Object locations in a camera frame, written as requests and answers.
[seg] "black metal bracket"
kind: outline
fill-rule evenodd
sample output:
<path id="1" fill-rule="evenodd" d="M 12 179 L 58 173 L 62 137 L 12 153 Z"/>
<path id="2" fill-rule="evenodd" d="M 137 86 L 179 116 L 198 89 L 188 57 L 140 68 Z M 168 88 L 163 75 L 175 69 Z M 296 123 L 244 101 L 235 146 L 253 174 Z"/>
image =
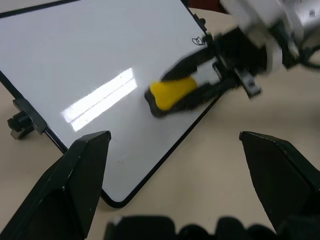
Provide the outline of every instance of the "black metal bracket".
<path id="1" fill-rule="evenodd" d="M 13 100 L 13 104 L 20 111 L 7 121 L 11 129 L 11 136 L 14 139 L 22 139 L 33 130 L 36 130 L 39 134 L 42 134 L 46 130 L 46 121 L 26 99 L 15 99 Z"/>

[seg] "whiteboard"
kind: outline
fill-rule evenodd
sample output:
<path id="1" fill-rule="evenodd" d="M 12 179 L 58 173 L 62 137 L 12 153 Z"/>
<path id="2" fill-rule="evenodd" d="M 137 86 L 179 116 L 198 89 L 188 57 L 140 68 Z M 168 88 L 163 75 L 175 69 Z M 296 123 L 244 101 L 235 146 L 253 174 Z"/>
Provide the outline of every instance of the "whiteboard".
<path id="1" fill-rule="evenodd" d="M 102 189 L 119 203 L 207 107 L 157 119 L 144 99 L 203 34 L 180 0 L 79 0 L 0 18 L 0 71 L 67 148 L 111 131 Z"/>

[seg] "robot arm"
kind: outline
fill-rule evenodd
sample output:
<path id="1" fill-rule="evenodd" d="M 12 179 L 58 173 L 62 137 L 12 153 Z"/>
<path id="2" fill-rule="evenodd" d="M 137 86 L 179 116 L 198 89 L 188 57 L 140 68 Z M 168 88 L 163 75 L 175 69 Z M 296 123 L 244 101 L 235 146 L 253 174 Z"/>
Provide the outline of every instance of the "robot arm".
<path id="1" fill-rule="evenodd" d="M 290 69 L 310 62 L 320 45 L 305 47 L 320 28 L 319 0 L 222 0 L 238 27 L 212 37 L 207 33 L 200 51 L 187 56 L 145 93 L 155 117 L 192 110 L 218 99 L 226 91 L 243 87 L 249 98 L 262 93 L 255 76 L 270 74 L 279 66 Z M 198 81 L 197 71 L 206 68 L 207 82 Z"/>

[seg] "beige table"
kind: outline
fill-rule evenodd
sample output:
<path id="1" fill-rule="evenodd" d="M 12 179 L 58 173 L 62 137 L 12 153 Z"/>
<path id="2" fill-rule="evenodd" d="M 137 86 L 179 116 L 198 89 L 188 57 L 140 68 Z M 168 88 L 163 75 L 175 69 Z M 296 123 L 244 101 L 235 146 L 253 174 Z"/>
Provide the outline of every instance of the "beige table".
<path id="1" fill-rule="evenodd" d="M 4 0 L 0 11 L 46 0 Z M 205 10 L 210 32 L 234 25 L 230 16 Z M 253 188 L 240 131 L 274 135 L 294 144 L 320 169 L 320 75 L 297 68 L 259 80 L 263 95 L 249 101 L 242 89 L 226 94 L 123 209 L 110 210 L 101 199 L 88 239 L 101 240 L 108 220 L 118 215 L 165 215 L 177 229 L 197 223 L 213 232 L 220 216 L 231 215 L 248 226 L 271 226 Z M 10 136 L 7 119 L 18 111 L 0 85 L 0 231 L 42 173 L 61 153 L 45 136 L 25 140 Z"/>

